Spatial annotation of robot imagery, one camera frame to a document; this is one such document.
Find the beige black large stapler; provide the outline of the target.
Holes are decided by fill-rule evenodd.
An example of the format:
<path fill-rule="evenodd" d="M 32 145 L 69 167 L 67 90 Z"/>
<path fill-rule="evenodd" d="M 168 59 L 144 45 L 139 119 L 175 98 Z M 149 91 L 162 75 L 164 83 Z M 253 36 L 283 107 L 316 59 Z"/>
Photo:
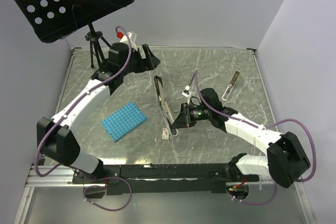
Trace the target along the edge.
<path fill-rule="evenodd" d="M 157 101 L 159 103 L 159 108 L 161 109 L 163 120 L 165 122 L 167 131 L 169 135 L 177 135 L 178 130 L 174 129 L 172 126 L 172 122 L 174 121 L 171 110 L 168 106 L 168 103 L 164 100 L 164 94 L 163 94 L 163 84 L 162 84 L 162 78 L 159 76 L 154 77 L 154 84 L 156 88 L 156 97 Z"/>

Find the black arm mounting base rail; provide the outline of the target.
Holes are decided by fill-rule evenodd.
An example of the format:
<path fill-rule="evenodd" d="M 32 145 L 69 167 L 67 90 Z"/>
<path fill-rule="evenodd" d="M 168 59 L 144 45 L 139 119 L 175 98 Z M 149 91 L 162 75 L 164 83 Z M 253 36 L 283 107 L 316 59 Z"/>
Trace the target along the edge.
<path fill-rule="evenodd" d="M 75 172 L 73 184 L 107 186 L 107 195 L 133 193 L 180 193 L 210 191 L 226 193 L 227 186 L 258 182 L 257 175 L 243 175 L 228 163 L 105 165 L 102 180 Z"/>

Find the pale green small stapler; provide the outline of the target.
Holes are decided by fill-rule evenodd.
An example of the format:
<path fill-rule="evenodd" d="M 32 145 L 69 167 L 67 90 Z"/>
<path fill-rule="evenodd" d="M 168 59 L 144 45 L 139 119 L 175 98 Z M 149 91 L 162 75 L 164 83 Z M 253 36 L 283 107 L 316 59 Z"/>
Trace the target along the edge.
<path fill-rule="evenodd" d="M 223 101 L 227 101 L 230 94 L 232 93 L 233 91 L 233 88 L 237 82 L 237 79 L 239 78 L 239 75 L 240 75 L 240 72 L 239 71 L 235 71 L 233 77 L 231 78 L 231 81 L 229 83 L 229 85 L 227 86 L 224 94 L 222 95 L 222 100 Z"/>

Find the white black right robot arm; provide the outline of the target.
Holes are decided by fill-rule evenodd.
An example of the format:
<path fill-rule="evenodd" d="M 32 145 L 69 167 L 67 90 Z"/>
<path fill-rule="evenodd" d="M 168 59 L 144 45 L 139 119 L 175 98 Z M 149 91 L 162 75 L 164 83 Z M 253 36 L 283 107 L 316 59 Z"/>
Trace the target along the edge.
<path fill-rule="evenodd" d="M 189 128 L 198 121 L 208 120 L 213 127 L 239 137 L 263 153 L 262 156 L 241 153 L 232 158 L 229 175 L 233 180 L 258 175 L 270 177 L 279 186 L 288 188 L 310 168 L 310 161 L 294 133 L 280 133 L 253 123 L 238 111 L 223 106 L 212 88 L 201 90 L 199 97 L 198 105 L 182 103 L 172 128 Z"/>

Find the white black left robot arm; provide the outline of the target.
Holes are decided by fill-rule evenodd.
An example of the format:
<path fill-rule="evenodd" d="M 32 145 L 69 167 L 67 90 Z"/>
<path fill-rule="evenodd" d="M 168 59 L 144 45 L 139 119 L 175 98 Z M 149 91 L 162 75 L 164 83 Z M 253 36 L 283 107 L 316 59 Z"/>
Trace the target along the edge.
<path fill-rule="evenodd" d="M 126 75 L 151 71 L 160 64 L 160 59 L 147 44 L 142 45 L 142 50 L 144 57 L 127 43 L 114 43 L 108 57 L 77 97 L 51 119 L 43 117 L 37 122 L 35 169 L 38 169 L 39 156 L 43 154 L 60 165 L 85 172 L 85 177 L 92 183 L 103 179 L 103 161 L 83 151 L 74 132 L 97 106 L 123 84 Z"/>

